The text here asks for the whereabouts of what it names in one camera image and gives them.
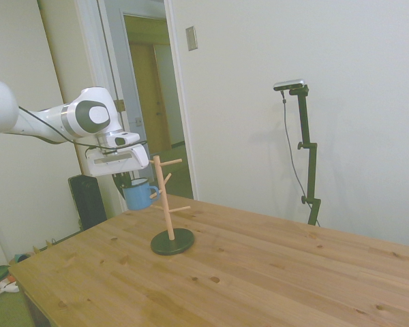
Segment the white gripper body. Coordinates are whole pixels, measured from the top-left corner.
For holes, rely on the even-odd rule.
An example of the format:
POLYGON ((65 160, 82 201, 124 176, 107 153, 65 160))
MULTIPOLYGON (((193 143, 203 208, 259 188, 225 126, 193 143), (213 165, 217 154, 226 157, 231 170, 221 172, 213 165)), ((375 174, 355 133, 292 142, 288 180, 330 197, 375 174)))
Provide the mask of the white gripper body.
POLYGON ((87 162, 90 176, 142 170, 149 165, 147 152, 140 144, 111 154, 103 154, 101 150, 90 150, 87 154, 87 162))

